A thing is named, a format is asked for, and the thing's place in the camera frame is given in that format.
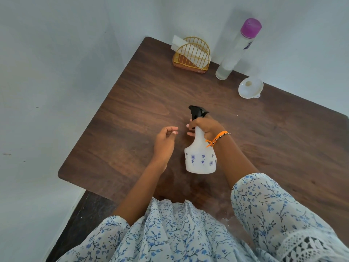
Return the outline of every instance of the floral sleeve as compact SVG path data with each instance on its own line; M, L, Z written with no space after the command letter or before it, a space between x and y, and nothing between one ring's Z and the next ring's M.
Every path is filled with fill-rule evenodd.
M78 246L65 253L58 261L109 261L130 226L120 216L106 218Z
M240 179L233 187L231 203L255 246L274 257L282 241L298 230L311 229L336 237L324 220L262 173Z

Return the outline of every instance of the person's left hand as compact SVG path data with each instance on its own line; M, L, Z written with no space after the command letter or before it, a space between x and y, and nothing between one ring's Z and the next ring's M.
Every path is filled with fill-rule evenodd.
M177 130L178 127L164 127L155 139L152 162L159 164L164 171L175 147L174 141L178 134Z

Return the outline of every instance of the bottle label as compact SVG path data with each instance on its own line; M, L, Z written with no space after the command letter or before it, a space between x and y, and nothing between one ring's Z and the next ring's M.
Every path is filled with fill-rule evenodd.
M252 41L247 44L247 46L244 49L248 49L252 44Z

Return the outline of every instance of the wooden table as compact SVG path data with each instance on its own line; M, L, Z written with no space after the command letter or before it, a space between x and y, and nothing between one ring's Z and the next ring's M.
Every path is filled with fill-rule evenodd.
M348 118L265 84L259 99L243 99L245 75L216 79L172 65L170 45L145 38L59 170L59 177L119 203L151 159L155 135L178 126L179 135L155 191L158 199L190 200L247 239L230 204L222 171L186 171L189 105L211 111L261 171L315 211L349 244Z

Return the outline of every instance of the orange thread bracelet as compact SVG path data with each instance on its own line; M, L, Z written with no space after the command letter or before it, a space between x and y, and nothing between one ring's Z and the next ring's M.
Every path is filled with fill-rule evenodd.
M227 134L230 134L230 132L227 132L227 131L221 131L220 133L218 133L218 135L216 136L216 138L213 139L213 141L209 141L209 140L206 140L206 142L209 143L209 145L206 146L206 148L208 146L212 146L215 145L215 143L217 142L217 140L221 137L223 137L224 135L227 135Z

